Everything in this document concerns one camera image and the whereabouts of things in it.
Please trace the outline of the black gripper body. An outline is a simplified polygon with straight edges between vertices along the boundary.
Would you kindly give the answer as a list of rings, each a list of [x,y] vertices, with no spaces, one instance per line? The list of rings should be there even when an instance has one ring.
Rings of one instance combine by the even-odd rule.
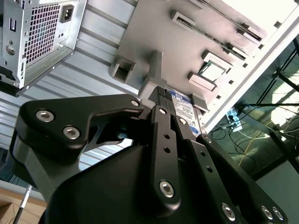
[[[48,224],[222,224],[221,207],[200,178],[178,161],[181,204],[167,217],[150,183],[152,152],[145,146],[124,149],[62,183],[45,212]]]

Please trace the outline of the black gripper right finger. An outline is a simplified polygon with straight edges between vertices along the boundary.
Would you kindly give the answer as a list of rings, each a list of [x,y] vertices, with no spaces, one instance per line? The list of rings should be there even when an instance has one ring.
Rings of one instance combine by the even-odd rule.
[[[175,113],[172,92],[165,101],[186,161],[198,172],[206,190],[202,208],[207,224],[286,224],[287,215],[265,191],[207,134],[195,137],[188,123]]]

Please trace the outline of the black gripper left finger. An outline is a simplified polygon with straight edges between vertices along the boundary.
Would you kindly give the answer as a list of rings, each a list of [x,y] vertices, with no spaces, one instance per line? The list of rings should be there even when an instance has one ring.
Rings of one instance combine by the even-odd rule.
[[[165,90],[153,91],[152,108],[128,94],[27,102],[15,127],[15,161],[49,205],[66,180],[124,149],[145,146],[161,210],[177,210],[177,135]]]

